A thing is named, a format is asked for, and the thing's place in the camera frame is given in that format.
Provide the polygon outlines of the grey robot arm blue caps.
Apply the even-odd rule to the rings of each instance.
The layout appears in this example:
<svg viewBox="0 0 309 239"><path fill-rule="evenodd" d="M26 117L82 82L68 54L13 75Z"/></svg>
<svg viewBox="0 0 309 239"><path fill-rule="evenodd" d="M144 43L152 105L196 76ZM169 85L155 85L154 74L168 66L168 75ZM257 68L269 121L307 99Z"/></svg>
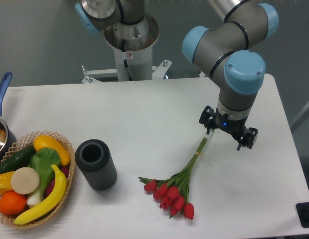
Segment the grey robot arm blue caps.
<svg viewBox="0 0 309 239"><path fill-rule="evenodd" d="M239 147L252 148L258 130L246 120L262 86L266 65L249 48L271 36L279 26L278 13L267 3L212 0L223 19L216 30L197 26L182 42L182 52L220 89L215 109L207 106L199 119L208 132L220 129ZM145 12L142 0L80 0L75 11L92 34L102 32L113 48L120 81L150 80L153 50L159 29Z"/></svg>

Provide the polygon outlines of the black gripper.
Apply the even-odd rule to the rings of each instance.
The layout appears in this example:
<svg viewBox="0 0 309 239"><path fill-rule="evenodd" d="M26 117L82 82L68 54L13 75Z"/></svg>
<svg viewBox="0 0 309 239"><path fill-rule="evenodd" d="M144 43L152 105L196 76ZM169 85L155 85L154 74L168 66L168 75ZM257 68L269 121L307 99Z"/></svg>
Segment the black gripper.
<svg viewBox="0 0 309 239"><path fill-rule="evenodd" d="M224 118L219 111L214 112L214 109L210 106L206 106L202 111L199 123L206 128L206 134L210 134L213 129L220 129L233 136L235 140L238 140L237 150L241 147L252 149L258 135L256 128L246 128L245 122L248 117L243 119L233 120Z"/></svg>

